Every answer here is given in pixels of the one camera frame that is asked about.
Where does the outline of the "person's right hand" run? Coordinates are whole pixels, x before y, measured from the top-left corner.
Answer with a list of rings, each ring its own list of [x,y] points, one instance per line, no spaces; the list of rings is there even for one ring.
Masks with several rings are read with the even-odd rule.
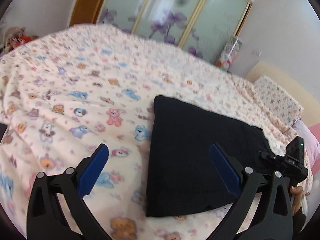
[[[290,193],[294,196],[291,211],[294,216],[301,208],[301,199],[303,195],[303,187],[302,186],[291,186]]]

